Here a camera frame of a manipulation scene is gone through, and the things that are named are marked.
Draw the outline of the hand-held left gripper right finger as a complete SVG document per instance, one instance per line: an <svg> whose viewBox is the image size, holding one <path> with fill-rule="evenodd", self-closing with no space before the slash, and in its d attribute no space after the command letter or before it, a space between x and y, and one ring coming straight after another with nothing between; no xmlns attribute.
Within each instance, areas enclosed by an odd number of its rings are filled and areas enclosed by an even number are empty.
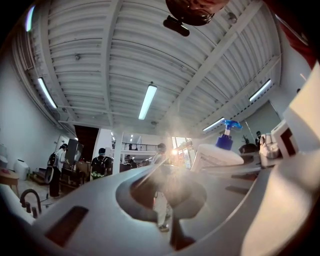
<svg viewBox="0 0 320 256"><path fill-rule="evenodd" d="M232 172L173 171L166 182L172 206L170 252L161 256L240 256L244 238L262 204L270 169L253 181Z"/></svg>

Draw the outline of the black mezzanine railing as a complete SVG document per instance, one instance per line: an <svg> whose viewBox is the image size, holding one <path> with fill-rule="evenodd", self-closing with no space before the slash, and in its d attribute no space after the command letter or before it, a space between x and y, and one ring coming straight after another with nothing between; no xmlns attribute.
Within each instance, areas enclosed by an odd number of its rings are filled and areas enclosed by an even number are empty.
<svg viewBox="0 0 320 256"><path fill-rule="evenodd" d="M158 148L155 144L140 144L140 143L129 143L122 142L121 149L123 151L156 151Z"/></svg>

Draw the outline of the dark mirror panel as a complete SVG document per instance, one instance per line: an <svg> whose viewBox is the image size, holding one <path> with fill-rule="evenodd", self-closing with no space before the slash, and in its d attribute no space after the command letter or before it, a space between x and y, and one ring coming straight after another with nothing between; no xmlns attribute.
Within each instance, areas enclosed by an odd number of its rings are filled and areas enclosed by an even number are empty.
<svg viewBox="0 0 320 256"><path fill-rule="evenodd" d="M68 141L68 150L65 152L65 160L71 166L74 165L82 156L83 145L75 139Z"/></svg>

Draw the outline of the black table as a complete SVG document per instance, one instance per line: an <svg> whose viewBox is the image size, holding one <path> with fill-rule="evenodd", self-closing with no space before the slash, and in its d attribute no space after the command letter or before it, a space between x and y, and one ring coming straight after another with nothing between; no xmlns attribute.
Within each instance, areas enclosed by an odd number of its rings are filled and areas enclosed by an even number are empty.
<svg viewBox="0 0 320 256"><path fill-rule="evenodd" d="M79 169L72 170L62 168L60 183L64 186L69 186L70 188L78 188L85 183L85 177L85 173Z"/></svg>

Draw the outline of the person's orange shirt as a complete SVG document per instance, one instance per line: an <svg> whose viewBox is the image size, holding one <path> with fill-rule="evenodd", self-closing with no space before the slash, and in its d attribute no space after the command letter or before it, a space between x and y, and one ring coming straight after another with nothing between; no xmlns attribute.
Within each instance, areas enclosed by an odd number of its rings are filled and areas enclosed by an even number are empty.
<svg viewBox="0 0 320 256"><path fill-rule="evenodd" d="M263 0L276 15L290 46L311 69L320 61L320 12L315 0Z"/></svg>

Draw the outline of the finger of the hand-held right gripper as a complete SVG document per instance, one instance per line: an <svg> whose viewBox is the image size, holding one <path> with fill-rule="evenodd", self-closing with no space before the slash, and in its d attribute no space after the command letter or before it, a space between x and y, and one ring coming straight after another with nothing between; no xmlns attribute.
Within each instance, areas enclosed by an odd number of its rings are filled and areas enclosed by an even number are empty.
<svg viewBox="0 0 320 256"><path fill-rule="evenodd" d="M260 155L257 152L239 154L244 164L233 166L207 166L197 169L191 167L191 171L198 174L213 175L215 177L223 178L242 178L249 175L257 175L261 167Z"/></svg>

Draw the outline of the black arched faucet spout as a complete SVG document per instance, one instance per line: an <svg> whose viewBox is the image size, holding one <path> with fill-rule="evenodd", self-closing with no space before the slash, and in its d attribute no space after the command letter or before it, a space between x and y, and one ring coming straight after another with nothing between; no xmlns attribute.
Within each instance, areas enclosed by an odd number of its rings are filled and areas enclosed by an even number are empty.
<svg viewBox="0 0 320 256"><path fill-rule="evenodd" d="M25 206L25 203L26 203L25 197L29 193L32 193L35 196L36 202L37 202L37 207L38 207L37 213L41 214L42 213L42 208L41 208L40 197L39 197L38 193L32 188L26 189L25 191L22 192L22 194L20 196L20 199L19 199L19 202L20 202L21 206L23 208L26 208L26 206Z"/></svg>

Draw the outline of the white spray bottle blue nozzle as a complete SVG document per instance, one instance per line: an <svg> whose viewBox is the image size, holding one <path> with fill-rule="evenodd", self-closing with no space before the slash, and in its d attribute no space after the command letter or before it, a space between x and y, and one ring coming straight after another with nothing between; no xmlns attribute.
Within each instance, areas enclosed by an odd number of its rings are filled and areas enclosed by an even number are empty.
<svg viewBox="0 0 320 256"><path fill-rule="evenodd" d="M192 168L202 167L224 167L244 164L243 158L232 151L233 140L231 129L242 129L242 125L234 120L222 120L225 125L224 133L221 134L215 144L203 143L197 148L196 156Z"/></svg>

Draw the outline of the fluorescent ceiling light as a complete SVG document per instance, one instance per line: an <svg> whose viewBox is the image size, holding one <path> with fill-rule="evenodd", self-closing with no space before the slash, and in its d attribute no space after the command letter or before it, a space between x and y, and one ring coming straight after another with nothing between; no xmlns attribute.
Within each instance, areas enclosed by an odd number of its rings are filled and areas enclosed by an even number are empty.
<svg viewBox="0 0 320 256"><path fill-rule="evenodd" d="M30 9L27 12L25 23L24 23L26 32L29 32L32 29L32 19L33 19L33 13L34 13L35 7L36 6L33 5L32 7L30 7Z"/></svg>
<svg viewBox="0 0 320 256"><path fill-rule="evenodd" d="M249 101L253 103L257 100L270 86L272 85L272 80L268 79L250 98Z"/></svg>
<svg viewBox="0 0 320 256"><path fill-rule="evenodd" d="M54 109L57 109L57 105L56 105L55 101L53 100L51 94L49 93L48 88L47 88L47 86L46 86L46 84L44 82L44 79L42 77L39 77L37 80L38 80L38 83L39 83L39 85L40 85L40 87L41 87L46 99L49 101L50 105Z"/></svg>
<svg viewBox="0 0 320 256"><path fill-rule="evenodd" d="M149 85L148 85L148 88L147 88L147 91L145 93L145 97L144 97L144 100L143 100L143 103L142 103L142 106L141 106L141 109L140 109L140 113L139 113L139 116L138 116L138 119L139 120L144 120L146 118L146 115L148 113L148 110L151 106L151 103L153 101L153 98L157 92L157 86L155 86L153 84L153 82L151 82Z"/></svg>
<svg viewBox="0 0 320 256"><path fill-rule="evenodd" d="M204 128L202 131L203 131L203 132L206 132L206 131L212 129L213 127L215 127L216 125L220 124L220 123L221 123L222 121L224 121L224 120L225 120L225 118L222 117L222 118L216 120L216 121L215 121L214 123L212 123L211 125L209 125L209 126L207 126L206 128Z"/></svg>

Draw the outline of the green black backpack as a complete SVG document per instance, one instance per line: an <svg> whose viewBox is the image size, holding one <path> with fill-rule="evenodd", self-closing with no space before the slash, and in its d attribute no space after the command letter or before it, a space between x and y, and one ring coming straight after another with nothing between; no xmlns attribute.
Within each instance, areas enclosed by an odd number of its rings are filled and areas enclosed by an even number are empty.
<svg viewBox="0 0 320 256"><path fill-rule="evenodd" d="M90 175L93 180L102 178L107 174L107 157L99 155L91 162Z"/></svg>

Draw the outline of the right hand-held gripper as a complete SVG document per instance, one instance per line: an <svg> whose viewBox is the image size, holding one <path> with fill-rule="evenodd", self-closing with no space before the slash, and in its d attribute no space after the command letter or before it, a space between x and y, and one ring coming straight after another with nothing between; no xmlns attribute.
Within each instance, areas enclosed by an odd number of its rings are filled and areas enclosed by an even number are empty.
<svg viewBox="0 0 320 256"><path fill-rule="evenodd" d="M271 132L282 157L260 155L261 166L270 168L284 161L294 166L320 168L320 63L317 62L300 92L283 113L284 120Z"/></svg>

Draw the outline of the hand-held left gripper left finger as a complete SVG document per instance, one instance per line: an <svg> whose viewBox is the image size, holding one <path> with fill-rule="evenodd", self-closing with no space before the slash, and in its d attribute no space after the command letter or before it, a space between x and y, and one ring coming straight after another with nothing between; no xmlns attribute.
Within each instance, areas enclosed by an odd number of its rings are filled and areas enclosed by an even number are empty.
<svg viewBox="0 0 320 256"><path fill-rule="evenodd" d="M91 181L58 200L31 227L52 255L166 256L173 252L157 226L157 213L140 167Z"/></svg>

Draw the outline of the dark potted plant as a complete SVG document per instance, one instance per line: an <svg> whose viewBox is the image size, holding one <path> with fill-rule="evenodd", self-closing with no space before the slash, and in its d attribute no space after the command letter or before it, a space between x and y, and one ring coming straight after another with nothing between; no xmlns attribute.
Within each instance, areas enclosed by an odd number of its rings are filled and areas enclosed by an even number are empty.
<svg viewBox="0 0 320 256"><path fill-rule="evenodd" d="M242 138L244 139L244 144L238 148L240 154L255 153L259 151L258 147L255 144L250 143L245 135L243 135Z"/></svg>

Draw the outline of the wooden low table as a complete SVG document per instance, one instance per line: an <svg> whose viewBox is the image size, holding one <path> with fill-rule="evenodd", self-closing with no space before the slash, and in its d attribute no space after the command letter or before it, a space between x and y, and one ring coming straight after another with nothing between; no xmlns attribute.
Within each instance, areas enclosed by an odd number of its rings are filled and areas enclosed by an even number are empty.
<svg viewBox="0 0 320 256"><path fill-rule="evenodd" d="M17 173L6 168L0 169L0 184L8 185L11 189L15 187L16 195L19 197L20 193L18 189L18 183L19 175Z"/></svg>

